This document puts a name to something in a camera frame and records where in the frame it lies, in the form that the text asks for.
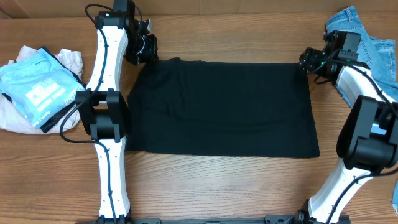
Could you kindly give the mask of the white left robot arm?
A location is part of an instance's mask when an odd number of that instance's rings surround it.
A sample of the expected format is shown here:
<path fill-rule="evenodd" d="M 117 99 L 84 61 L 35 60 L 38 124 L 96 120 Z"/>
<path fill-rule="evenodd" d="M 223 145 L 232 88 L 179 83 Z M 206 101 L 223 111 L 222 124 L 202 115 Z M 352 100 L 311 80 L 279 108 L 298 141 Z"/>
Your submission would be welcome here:
<path fill-rule="evenodd" d="M 136 19 L 132 0 L 116 0 L 112 9 L 93 18 L 98 45 L 94 68 L 75 101 L 99 163 L 101 204 L 96 223 L 132 223 L 124 155 L 131 114 L 120 92 L 124 61 L 133 65 L 158 62 L 157 38 L 151 21 Z"/>

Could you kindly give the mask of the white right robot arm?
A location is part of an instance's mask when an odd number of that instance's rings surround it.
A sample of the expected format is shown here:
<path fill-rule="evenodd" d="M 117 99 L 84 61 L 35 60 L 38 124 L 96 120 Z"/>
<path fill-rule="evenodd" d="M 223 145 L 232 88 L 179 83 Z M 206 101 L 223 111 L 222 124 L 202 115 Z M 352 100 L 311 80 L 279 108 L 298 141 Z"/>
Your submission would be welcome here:
<path fill-rule="evenodd" d="M 334 30 L 324 40 L 323 50 L 306 48 L 299 67 L 336 85 L 352 109 L 336 143 L 333 172 L 287 223 L 349 223 L 342 211 L 356 192 L 374 177 L 397 173 L 397 102 L 358 61 L 360 34 Z"/>

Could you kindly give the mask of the black t-shirt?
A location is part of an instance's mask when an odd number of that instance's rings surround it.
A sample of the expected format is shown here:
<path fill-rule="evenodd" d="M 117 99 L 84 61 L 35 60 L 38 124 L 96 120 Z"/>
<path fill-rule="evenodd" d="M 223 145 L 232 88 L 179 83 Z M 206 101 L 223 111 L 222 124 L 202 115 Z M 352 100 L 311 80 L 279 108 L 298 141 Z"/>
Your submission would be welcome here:
<path fill-rule="evenodd" d="M 296 63 L 149 63 L 127 98 L 126 148 L 159 154 L 318 157 L 308 78 Z"/>

